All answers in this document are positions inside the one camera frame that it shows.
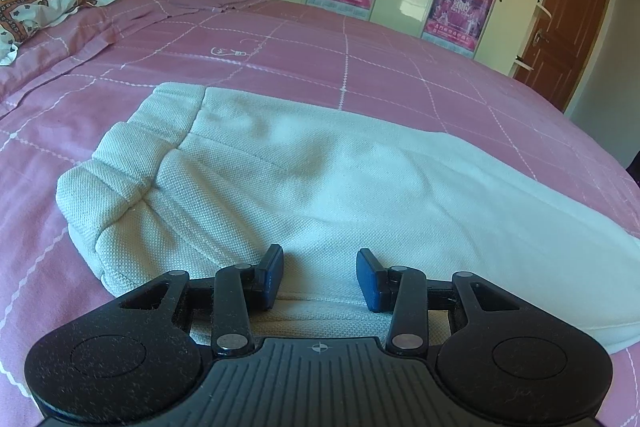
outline door frame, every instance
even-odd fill
[[[578,74],[578,79],[577,79],[576,83],[574,84],[574,87],[572,88],[571,94],[567,98],[567,101],[564,104],[564,107],[562,108],[562,113],[564,113],[567,110],[567,108],[571,105],[571,101],[573,100],[573,97],[575,95],[575,91],[577,90],[578,86],[582,82],[582,78],[583,78],[584,73],[585,73],[585,71],[587,69],[587,66],[589,66],[590,63],[591,63],[591,59],[592,58],[594,60],[597,59],[597,55],[595,57],[593,57],[593,51],[594,51],[594,49],[596,47],[596,43],[600,39],[600,34],[601,34],[602,30],[603,30],[603,22],[606,20],[607,14],[609,13],[610,2],[611,2],[611,0],[606,0],[605,1],[605,7],[604,7],[604,10],[602,11],[602,16],[600,17],[600,21],[598,22],[598,29],[596,31],[595,38],[593,39],[593,42],[591,42],[589,51],[588,51],[588,53],[587,53],[587,55],[586,55],[586,57],[584,59],[582,67],[580,68],[580,72]],[[529,38],[527,39],[527,44],[526,44],[526,46],[524,46],[524,49],[522,51],[522,55],[521,56],[524,56],[526,51],[529,49],[530,45],[532,45],[532,41],[533,41],[533,37],[534,37],[534,30],[536,28],[537,23],[538,23],[538,21],[534,20],[533,24],[531,25]]]

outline wooden door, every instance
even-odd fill
[[[515,78],[565,110],[591,54],[608,0],[544,0],[553,15],[541,16],[523,55],[533,68]]]

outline pink bedsheet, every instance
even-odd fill
[[[425,41],[313,7],[238,7],[120,0],[41,32],[0,70],[0,425],[31,427],[41,418],[22,372],[30,346],[110,298],[68,238],[57,179],[162,82],[448,132],[640,237],[640,188],[526,86]],[[640,345],[612,359],[614,383],[599,418],[635,426]]]

